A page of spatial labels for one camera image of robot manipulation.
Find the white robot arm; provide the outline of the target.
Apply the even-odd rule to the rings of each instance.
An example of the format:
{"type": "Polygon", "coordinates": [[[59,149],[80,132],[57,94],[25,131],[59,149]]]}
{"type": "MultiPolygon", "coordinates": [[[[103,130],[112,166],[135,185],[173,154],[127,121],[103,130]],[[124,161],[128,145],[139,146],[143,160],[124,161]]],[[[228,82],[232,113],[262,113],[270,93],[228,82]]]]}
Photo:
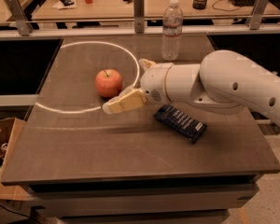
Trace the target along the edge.
{"type": "Polygon", "coordinates": [[[216,50],[198,64],[141,59],[139,65],[140,84],[104,103],[104,112],[127,112],[147,102],[180,102],[219,114],[248,107],[280,127],[280,77],[239,53],[216,50]]]}

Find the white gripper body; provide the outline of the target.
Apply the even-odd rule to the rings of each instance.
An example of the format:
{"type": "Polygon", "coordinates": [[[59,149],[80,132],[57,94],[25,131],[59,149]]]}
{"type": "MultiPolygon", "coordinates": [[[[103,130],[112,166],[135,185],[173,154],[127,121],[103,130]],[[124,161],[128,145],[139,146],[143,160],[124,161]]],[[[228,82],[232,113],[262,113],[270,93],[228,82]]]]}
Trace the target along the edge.
{"type": "Polygon", "coordinates": [[[150,66],[140,78],[140,87],[152,104],[170,104],[166,90],[166,78],[172,63],[156,63],[150,66]]]}

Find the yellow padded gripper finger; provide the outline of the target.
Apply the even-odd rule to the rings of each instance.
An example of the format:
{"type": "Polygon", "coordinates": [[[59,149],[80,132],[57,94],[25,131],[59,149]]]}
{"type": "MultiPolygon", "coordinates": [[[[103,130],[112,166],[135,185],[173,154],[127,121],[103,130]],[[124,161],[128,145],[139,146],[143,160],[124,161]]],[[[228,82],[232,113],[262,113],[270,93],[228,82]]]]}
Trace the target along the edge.
{"type": "Polygon", "coordinates": [[[138,62],[144,72],[156,64],[155,62],[148,59],[140,59],[138,62]]]}
{"type": "Polygon", "coordinates": [[[106,114],[118,114],[140,108],[146,102],[147,98],[142,89],[129,86],[118,96],[104,103],[102,109],[106,114]]]}

